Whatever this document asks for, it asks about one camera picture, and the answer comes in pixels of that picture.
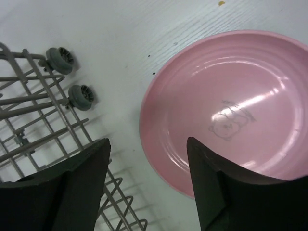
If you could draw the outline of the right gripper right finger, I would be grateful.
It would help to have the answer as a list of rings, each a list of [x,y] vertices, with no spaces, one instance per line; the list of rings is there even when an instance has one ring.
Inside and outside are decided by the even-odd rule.
[[[305,231],[308,178],[268,177],[187,139],[192,187],[203,231]]]

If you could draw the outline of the pink plate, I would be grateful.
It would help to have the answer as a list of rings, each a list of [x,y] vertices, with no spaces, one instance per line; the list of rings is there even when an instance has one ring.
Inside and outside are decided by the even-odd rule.
[[[153,169],[190,198],[189,137],[256,173],[282,180],[307,175],[307,45],[242,30],[186,47],[150,84],[139,132]]]

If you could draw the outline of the grey wire dish rack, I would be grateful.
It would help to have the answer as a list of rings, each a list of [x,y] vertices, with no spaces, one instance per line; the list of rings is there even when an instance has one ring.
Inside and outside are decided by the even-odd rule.
[[[89,119],[78,115],[93,105],[91,88],[61,87],[73,68],[74,57],[63,47],[41,55],[1,44],[0,183],[52,167],[102,139],[91,138]],[[93,231],[144,231],[148,222],[132,208],[133,196],[121,190],[123,179],[113,176],[111,161]]]

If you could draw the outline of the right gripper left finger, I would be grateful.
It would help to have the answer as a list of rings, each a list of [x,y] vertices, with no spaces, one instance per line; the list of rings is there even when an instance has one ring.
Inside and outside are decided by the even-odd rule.
[[[52,167],[0,185],[2,231],[92,231],[111,145],[101,139]]]

